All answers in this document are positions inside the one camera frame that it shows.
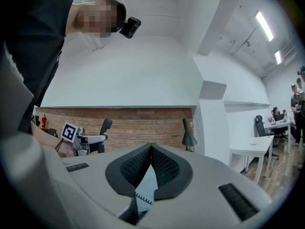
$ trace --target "white table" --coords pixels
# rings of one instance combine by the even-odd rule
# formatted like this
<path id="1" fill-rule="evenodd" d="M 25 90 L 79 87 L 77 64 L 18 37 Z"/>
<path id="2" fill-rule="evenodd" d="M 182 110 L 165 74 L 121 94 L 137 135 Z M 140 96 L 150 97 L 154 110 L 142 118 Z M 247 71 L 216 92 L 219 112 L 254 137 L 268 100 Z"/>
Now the white table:
<path id="1" fill-rule="evenodd" d="M 267 152 L 267 150 L 269 149 L 268 163 L 267 163 L 267 169 L 266 169 L 266 173 L 265 173 L 265 177 L 268 177 L 270 174 L 273 137 L 274 137 L 273 135 L 251 137 L 251 138 L 247 138 L 244 141 L 239 142 L 238 144 L 230 145 L 229 166 L 231 167 L 232 154 L 246 156 L 245 171 L 248 171 L 249 157 L 250 156 L 259 157 L 256 175 L 255 175 L 255 179 L 254 179 L 254 182 L 257 184 L 259 181 L 259 177 L 261 176 L 261 172 L 262 172 L 262 168 L 263 168 L 264 155 Z"/>
<path id="2" fill-rule="evenodd" d="M 276 128 L 281 128 L 281 127 L 288 127 L 288 145 L 287 145 L 287 150 L 286 152 L 289 154 L 290 151 L 290 144 L 291 144 L 291 138 L 290 138 L 290 121 L 284 122 L 283 120 L 278 120 L 275 122 L 275 125 L 271 125 L 269 122 L 265 123 L 264 129 L 265 131 L 270 130 L 270 129 L 276 129 Z"/>

